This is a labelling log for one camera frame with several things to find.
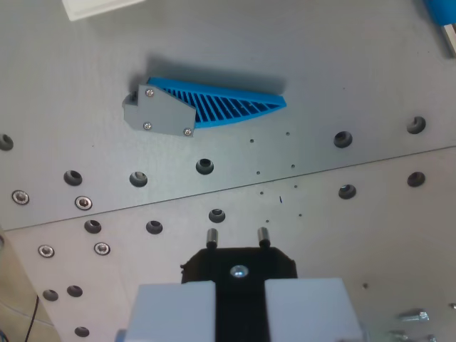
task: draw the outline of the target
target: white block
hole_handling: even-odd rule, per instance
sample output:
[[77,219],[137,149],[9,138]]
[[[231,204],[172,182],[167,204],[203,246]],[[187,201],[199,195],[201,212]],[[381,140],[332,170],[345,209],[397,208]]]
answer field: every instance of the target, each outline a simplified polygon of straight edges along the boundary
[[342,279],[270,279],[264,286],[271,342],[363,340]]
[[63,0],[63,5],[65,6],[69,19],[74,21],[143,1],[144,0]]
[[214,342],[215,283],[141,285],[125,342]]

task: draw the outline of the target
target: screw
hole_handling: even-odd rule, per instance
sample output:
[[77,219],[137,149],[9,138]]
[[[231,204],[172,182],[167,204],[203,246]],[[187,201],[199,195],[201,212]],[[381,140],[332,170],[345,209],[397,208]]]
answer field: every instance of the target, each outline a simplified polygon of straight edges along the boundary
[[86,196],[79,196],[74,203],[81,210],[89,210],[92,207],[92,200]]
[[93,246],[93,249],[98,255],[107,255],[109,252],[111,252],[109,245],[105,244],[104,242],[98,242],[95,246]]
[[15,203],[19,205],[25,205],[30,201],[30,197],[27,195],[25,191],[22,190],[16,190],[15,192],[13,192],[12,197],[13,201],[15,201]]
[[38,253],[43,258],[52,258],[55,254],[54,248],[52,248],[51,246],[48,246],[47,244],[43,244],[40,247],[38,247]]
[[429,321],[429,316],[427,314],[428,313],[426,311],[419,310],[415,315],[400,316],[399,319],[402,322],[426,322]]
[[247,276],[247,274],[249,274],[249,269],[246,268],[244,265],[236,265],[229,270],[229,273],[234,278],[244,278],[245,276]]

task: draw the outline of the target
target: metal bolt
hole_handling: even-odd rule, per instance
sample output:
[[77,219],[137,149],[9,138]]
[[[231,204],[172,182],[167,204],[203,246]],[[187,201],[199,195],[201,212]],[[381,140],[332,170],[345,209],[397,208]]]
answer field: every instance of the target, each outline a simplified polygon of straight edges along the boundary
[[86,196],[77,197],[74,203],[81,210],[89,210],[92,207],[92,200]]
[[25,205],[30,201],[30,197],[27,195],[25,191],[22,190],[16,190],[15,192],[13,192],[12,197],[13,201],[20,205]]
[[266,227],[258,228],[258,242],[260,247],[269,247],[271,246],[271,241],[269,240],[269,232]]
[[207,231],[206,247],[217,248],[219,241],[219,232],[215,228],[211,228]]
[[249,269],[246,268],[244,265],[236,265],[229,270],[229,273],[234,278],[244,278],[245,276],[247,276],[247,274],[249,274]]
[[109,245],[104,242],[98,242],[95,246],[93,246],[93,249],[98,255],[107,255],[111,252]]
[[419,310],[415,315],[400,316],[399,319],[402,322],[426,322],[429,321],[429,316],[427,314],[428,313],[426,311]]
[[48,246],[47,244],[43,244],[40,247],[38,247],[38,253],[43,258],[52,258],[55,254],[54,248],[52,248],[51,246]]

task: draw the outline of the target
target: gray metal plate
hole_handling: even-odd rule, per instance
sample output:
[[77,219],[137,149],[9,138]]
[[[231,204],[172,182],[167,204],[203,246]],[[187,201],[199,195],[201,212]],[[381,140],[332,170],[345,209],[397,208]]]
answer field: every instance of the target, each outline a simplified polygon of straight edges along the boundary
[[[204,248],[209,228],[217,228],[220,247],[252,247],[261,226],[269,229],[272,245],[296,261],[300,278],[344,280],[373,342],[389,341],[385,333],[393,329],[406,330],[412,341],[426,341],[431,333],[438,341],[453,341],[456,313],[448,304],[456,302],[455,165],[451,148],[15,229],[6,236],[36,292],[59,294],[43,304],[62,342],[80,340],[76,326],[90,330],[84,341],[114,341],[117,330],[128,326],[138,286],[179,283],[180,265]],[[426,181],[412,188],[407,178],[415,171]],[[354,198],[338,197],[344,184],[356,186]],[[222,223],[209,221],[214,208],[226,213]],[[101,223],[99,234],[84,230],[87,219]],[[150,220],[162,223],[161,234],[146,231]],[[97,255],[97,242],[109,244],[111,253]],[[51,245],[55,256],[39,256],[41,244]],[[70,297],[70,285],[80,286],[83,295]],[[429,322],[395,319],[416,307],[427,310]]]
[[[59,0],[3,1],[0,133],[14,149],[0,151],[0,224],[87,214],[79,195],[93,214],[454,145],[456,64],[436,32],[413,0],[147,1],[77,22]],[[193,139],[138,132],[121,104],[151,75],[283,93],[289,106]],[[416,115],[428,124],[410,135]],[[67,170],[83,184],[68,186]],[[147,187],[129,183],[135,171]],[[11,201],[17,189],[30,204]]]

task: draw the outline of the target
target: screw head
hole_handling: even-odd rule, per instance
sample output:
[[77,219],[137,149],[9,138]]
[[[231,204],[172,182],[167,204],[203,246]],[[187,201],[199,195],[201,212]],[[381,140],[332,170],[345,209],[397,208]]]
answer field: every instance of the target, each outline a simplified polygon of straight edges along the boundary
[[107,255],[111,252],[109,245],[104,242],[98,242],[95,246],[93,246],[93,249],[98,255]]
[[81,210],[89,210],[92,207],[92,200],[86,196],[77,197],[74,203]]
[[16,190],[15,192],[13,192],[12,197],[13,201],[15,201],[15,203],[19,205],[25,205],[30,201],[29,195],[22,190]]
[[43,257],[43,258],[52,258],[55,254],[54,248],[51,246],[48,246],[47,244],[43,244],[40,247],[38,247],[38,253]]
[[244,265],[236,265],[233,266],[230,270],[229,273],[234,277],[234,278],[244,278],[249,274],[249,269],[246,268]]

